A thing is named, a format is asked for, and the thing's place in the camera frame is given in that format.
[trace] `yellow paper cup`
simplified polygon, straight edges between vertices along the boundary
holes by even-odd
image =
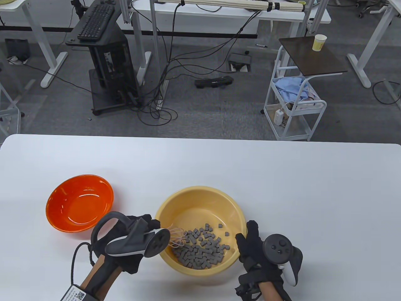
[[[327,40],[325,35],[316,35],[315,40],[313,41],[312,50],[313,51],[320,51],[322,50],[324,42]]]

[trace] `floor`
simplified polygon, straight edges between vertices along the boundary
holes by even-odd
[[[320,33],[327,35],[328,46],[349,67],[349,72],[336,77],[326,77],[312,81],[319,95],[327,101],[328,107],[312,138],[312,141],[334,142],[374,142],[399,143],[401,141],[401,110],[396,105],[380,104],[373,97],[371,89],[365,89],[346,60],[347,53],[357,57],[362,53],[381,15],[366,15],[357,18],[355,7],[329,7],[332,23],[321,25]],[[278,24],[277,37],[284,37],[287,24]],[[270,23],[259,24],[259,38],[241,39],[233,50],[243,53],[247,46],[268,43]],[[365,68],[372,82],[384,78],[401,82],[399,51],[401,47],[401,19],[395,18]],[[18,34],[0,31],[0,39]],[[59,51],[68,50],[69,55],[58,76],[81,87],[90,89],[88,70],[93,68],[89,52],[74,51],[62,42],[63,33],[48,33],[52,46]],[[275,38],[269,45],[277,46]],[[172,52],[196,51],[215,46],[227,39],[174,38]],[[145,37],[146,49],[152,49],[152,37]],[[213,56],[188,60],[209,68],[216,68],[226,56],[220,51]],[[40,56],[35,45],[29,65],[46,69],[46,61]],[[262,139],[275,140],[266,118],[260,114],[265,100],[268,81],[271,76],[273,59],[259,50],[250,50],[252,66],[250,73],[234,74],[234,83],[226,88],[196,89],[194,79],[180,76],[172,79],[168,87],[164,107],[174,109],[178,118],[163,126],[142,124],[135,112],[120,110],[94,116],[91,112],[92,100],[89,92],[55,79],[49,88],[39,85],[43,72],[26,66],[14,66],[23,83],[36,79],[34,86],[22,101],[20,109],[26,114],[22,119],[22,133],[61,134],[61,135],[100,135],[100,136],[144,136],[178,138],[223,138],[223,139]],[[205,72],[199,67],[193,71]],[[173,70],[169,76],[183,73],[181,68]],[[214,77],[222,73],[214,72]],[[146,74],[143,91],[155,86],[155,60],[152,60]],[[9,78],[0,73],[0,82],[10,94],[15,95]],[[378,86],[378,97],[391,101],[390,97]],[[154,120],[149,116],[141,118],[154,125],[164,120]]]

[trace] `tabletop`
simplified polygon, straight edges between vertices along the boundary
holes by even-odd
[[[320,51],[313,51],[315,37],[279,39],[295,65],[304,76],[344,73],[348,69],[331,52],[327,44]]]
[[[293,301],[399,298],[401,147],[395,144],[12,135],[0,148],[0,295],[4,300],[60,300],[71,258],[90,232],[50,226],[52,190],[79,174],[104,177],[115,210],[154,216],[162,202],[192,185],[230,195],[261,237],[281,233],[304,261]],[[75,282],[91,270],[86,248]],[[191,278],[159,256],[123,273],[107,300],[240,300],[236,262],[210,278]]]
[[[155,10],[158,14],[173,14],[174,9],[176,8],[176,3],[165,3],[158,4],[155,3]],[[150,11],[150,2],[149,0],[136,0],[133,3],[133,7],[140,12]],[[207,10],[216,10],[219,6],[208,6],[201,5],[201,7]],[[318,5],[312,8],[310,13],[310,18],[314,18],[318,9]],[[249,18],[252,16],[253,12],[247,11],[242,8],[234,8],[234,7],[222,7],[218,12],[207,12],[201,10],[196,5],[193,4],[185,4],[182,7],[177,9],[177,14],[187,14],[192,16],[210,16],[210,17],[223,17],[223,18]],[[285,12],[281,10],[272,10],[270,12],[263,11],[256,18],[260,20],[273,20],[273,21],[287,21],[287,22],[302,22],[304,19],[305,13],[303,12]],[[321,23],[328,24],[331,22],[330,15],[327,10],[324,11]]]
[[[25,2],[28,2],[28,0],[15,0],[8,4],[2,4],[0,5],[0,12],[15,12]]]
[[[401,0],[389,0],[389,3],[401,14]]]

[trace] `orange bowl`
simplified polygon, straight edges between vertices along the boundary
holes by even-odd
[[[94,227],[111,210],[111,185],[96,175],[79,175],[62,182],[46,204],[49,223],[62,232],[81,232]]]

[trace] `white metal cart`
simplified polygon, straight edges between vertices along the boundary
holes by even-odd
[[[322,49],[320,52],[313,51],[312,44],[314,37],[286,38],[279,40],[282,46],[279,48],[275,60],[265,105],[261,113],[266,115],[277,140],[289,141],[306,139],[310,141],[323,116],[327,103],[318,96],[309,81],[315,77],[340,75],[346,72],[347,69],[343,67],[342,63],[327,49],[327,45],[323,47],[325,50]],[[295,66],[278,66],[282,56],[284,56],[286,52],[294,61]],[[291,69],[299,70],[300,75],[297,77],[302,79],[299,92],[293,102],[285,99],[276,86],[277,81],[285,77],[286,70]],[[301,94],[305,87],[308,87],[311,94],[314,94],[314,97],[301,100]],[[270,92],[272,90],[279,102],[278,104],[268,104]],[[285,113],[287,117],[285,118],[286,123],[283,122],[281,125],[276,125],[273,122],[277,110],[282,110]],[[318,114],[312,128],[304,117],[304,115],[309,114]]]

